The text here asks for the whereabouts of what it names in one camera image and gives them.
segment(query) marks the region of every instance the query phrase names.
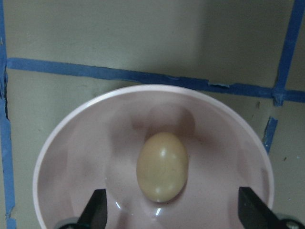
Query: bowl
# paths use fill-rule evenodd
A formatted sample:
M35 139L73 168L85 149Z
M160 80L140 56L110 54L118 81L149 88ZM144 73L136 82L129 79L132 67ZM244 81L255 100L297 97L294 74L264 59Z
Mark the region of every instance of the bowl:
M136 162L146 139L172 132L189 156L188 180L167 203L141 192ZM65 117L39 154L33 200L42 228L80 216L105 188L107 229L242 229L238 188L272 207L274 179L261 140L236 112L190 89L139 85L98 96Z

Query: beige oval object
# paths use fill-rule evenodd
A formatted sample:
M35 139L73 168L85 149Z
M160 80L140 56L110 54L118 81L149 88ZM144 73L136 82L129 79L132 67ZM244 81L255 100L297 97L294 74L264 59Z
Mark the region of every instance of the beige oval object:
M188 155L179 138L158 133L144 144L137 161L137 180L144 195L166 202L183 188L188 175Z

